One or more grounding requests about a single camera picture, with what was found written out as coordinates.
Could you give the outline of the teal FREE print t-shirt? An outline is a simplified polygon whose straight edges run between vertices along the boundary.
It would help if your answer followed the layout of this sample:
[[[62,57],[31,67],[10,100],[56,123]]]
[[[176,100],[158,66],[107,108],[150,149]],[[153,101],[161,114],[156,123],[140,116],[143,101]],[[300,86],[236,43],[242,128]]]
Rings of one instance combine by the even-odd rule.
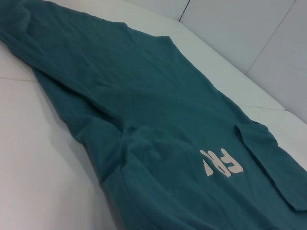
[[[86,148],[126,230],[307,230],[307,171],[170,37],[0,0],[0,41]]]

